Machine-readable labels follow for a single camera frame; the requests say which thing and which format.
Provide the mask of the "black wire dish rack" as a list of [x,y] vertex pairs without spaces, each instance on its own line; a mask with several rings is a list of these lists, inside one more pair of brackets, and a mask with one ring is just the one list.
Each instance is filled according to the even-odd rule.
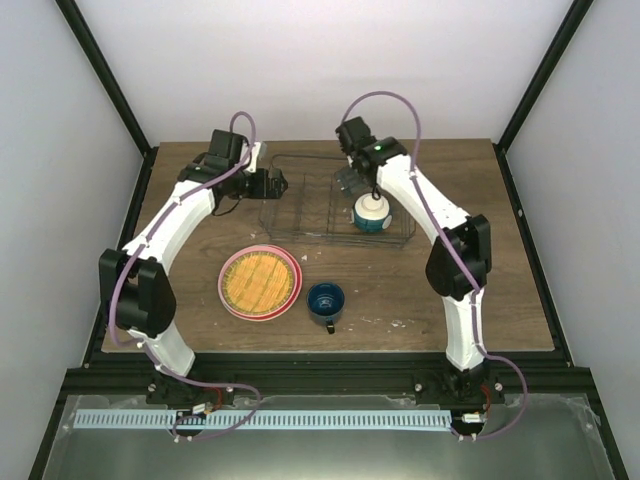
[[267,200],[261,206],[259,223],[272,240],[280,242],[325,243],[403,247],[415,234],[416,223],[399,203],[390,199],[391,225],[379,233],[358,230],[351,221],[355,201],[369,193],[344,196],[334,173],[348,166],[335,155],[278,153],[270,158],[270,167],[281,169],[288,189],[279,200]]

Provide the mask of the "white bowl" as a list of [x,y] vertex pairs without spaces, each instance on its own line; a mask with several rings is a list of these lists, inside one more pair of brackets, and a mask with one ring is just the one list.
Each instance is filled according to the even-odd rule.
[[379,233],[392,223],[389,201],[384,196],[374,197],[371,193],[361,195],[351,210],[351,221],[360,231]]

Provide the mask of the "pink red plate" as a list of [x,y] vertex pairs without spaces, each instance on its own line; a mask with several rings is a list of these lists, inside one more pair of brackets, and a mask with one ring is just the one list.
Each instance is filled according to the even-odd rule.
[[287,312],[303,284],[298,261],[285,249],[253,245],[233,254],[221,268],[217,290],[232,315],[251,322],[266,322]]

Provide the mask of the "orange woven plate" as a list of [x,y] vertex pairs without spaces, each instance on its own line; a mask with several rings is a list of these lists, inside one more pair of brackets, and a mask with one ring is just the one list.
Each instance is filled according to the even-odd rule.
[[222,295],[237,312],[263,316],[282,307],[294,288],[294,275],[281,257],[267,252],[242,254],[225,270]]

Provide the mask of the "dark blue mug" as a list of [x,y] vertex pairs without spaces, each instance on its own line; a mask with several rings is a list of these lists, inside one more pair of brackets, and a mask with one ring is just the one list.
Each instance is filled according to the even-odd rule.
[[308,290],[306,306],[311,320],[332,335],[345,306],[345,294],[335,283],[317,283]]

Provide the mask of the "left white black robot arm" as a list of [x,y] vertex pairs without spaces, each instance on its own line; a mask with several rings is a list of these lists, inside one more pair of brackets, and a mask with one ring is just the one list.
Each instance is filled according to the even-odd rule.
[[149,224],[119,250],[99,258],[102,307],[112,338],[125,331],[167,375],[170,393],[181,403],[196,402],[203,377],[192,371],[195,353],[174,321],[177,301],[169,273],[194,230],[225,198],[279,199],[288,184],[280,170],[259,167],[266,145],[231,131],[213,132],[207,151],[178,174],[164,205]]

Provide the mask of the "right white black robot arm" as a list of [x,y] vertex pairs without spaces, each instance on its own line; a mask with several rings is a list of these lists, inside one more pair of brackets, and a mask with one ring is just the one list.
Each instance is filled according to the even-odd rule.
[[350,168],[395,199],[431,242],[425,275],[443,301],[447,329],[443,389],[451,400],[468,402],[486,377],[482,300],[492,268],[489,221],[449,200],[398,140],[376,139],[362,118],[342,121],[336,135]]

